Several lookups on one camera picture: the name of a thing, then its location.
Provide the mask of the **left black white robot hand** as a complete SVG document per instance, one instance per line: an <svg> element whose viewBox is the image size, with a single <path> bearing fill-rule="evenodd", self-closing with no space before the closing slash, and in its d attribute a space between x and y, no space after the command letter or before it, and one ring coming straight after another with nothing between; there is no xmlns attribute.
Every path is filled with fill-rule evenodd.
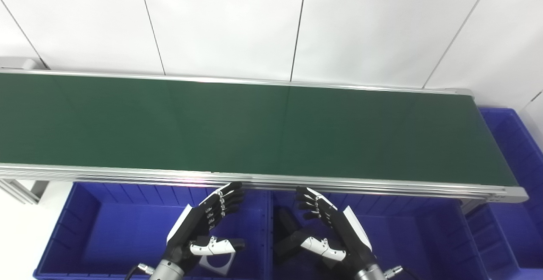
<svg viewBox="0 0 543 280"><path fill-rule="evenodd" d="M225 216L239 210L244 191L241 182L230 182L211 192L199 205L186 206L168 236L162 260L170 268L190 272L200 257L235 253L246 247L243 239L214 237L211 230Z"/></svg>

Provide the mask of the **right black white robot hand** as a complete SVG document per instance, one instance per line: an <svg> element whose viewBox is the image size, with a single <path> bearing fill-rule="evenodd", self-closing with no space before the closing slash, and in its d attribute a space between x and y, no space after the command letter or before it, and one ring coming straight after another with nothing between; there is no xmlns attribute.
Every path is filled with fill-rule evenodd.
<svg viewBox="0 0 543 280"><path fill-rule="evenodd" d="M304 219L317 218L331 228L340 241L338 246L332 246L328 239L318 239L299 230L291 236L293 242L343 265L350 276L363 276L379 269L369 238L350 207L340 211L324 195L308 187L298 186L296 199L298 208L306 211Z"/></svg>

